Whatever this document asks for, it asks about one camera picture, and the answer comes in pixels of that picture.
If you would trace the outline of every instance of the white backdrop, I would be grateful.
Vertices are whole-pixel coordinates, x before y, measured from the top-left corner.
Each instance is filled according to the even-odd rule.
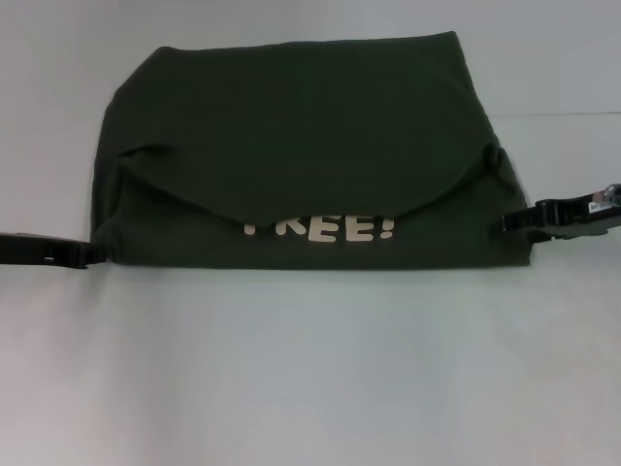
[[[159,46],[456,30],[530,198],[599,190],[621,182],[620,19],[616,0],[0,0],[0,231],[87,238],[103,112]],[[0,266],[0,464],[617,465],[620,264],[613,232],[494,271]]]

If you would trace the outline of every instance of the white surface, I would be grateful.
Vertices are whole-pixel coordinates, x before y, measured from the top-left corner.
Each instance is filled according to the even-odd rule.
[[[533,200],[619,182],[615,1],[0,3],[0,231],[87,237],[103,111],[156,47],[455,29]],[[0,464],[621,463],[621,234],[527,269],[0,267]]]

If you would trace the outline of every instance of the table surface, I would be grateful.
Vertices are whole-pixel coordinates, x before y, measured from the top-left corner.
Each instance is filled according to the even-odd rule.
[[[3,0],[0,231],[85,239],[160,46],[455,30],[531,200],[621,177],[617,0]],[[621,463],[621,234],[403,273],[0,267],[0,464]]]

